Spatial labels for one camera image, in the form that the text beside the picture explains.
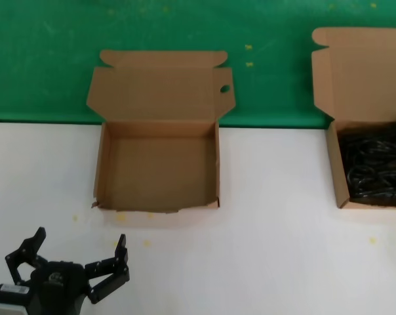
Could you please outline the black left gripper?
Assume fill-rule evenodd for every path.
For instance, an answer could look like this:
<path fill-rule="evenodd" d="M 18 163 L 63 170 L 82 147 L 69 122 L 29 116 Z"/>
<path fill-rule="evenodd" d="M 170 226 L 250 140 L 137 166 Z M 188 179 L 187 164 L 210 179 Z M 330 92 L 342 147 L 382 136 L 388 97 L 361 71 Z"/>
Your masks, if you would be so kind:
<path fill-rule="evenodd" d="M 114 257 L 86 264 L 85 267 L 74 262 L 48 262 L 38 255 L 46 236 L 46 230 L 39 227 L 34 236 L 26 238 L 17 250 L 5 257 L 15 285 L 26 282 L 18 271 L 21 264 L 26 263 L 35 269 L 30 282 L 39 298 L 41 314 L 79 314 L 86 296 L 95 305 L 130 280 L 127 238 L 124 234 L 120 235 Z M 90 280 L 103 276 L 107 278 L 94 286 L 90 285 Z"/>

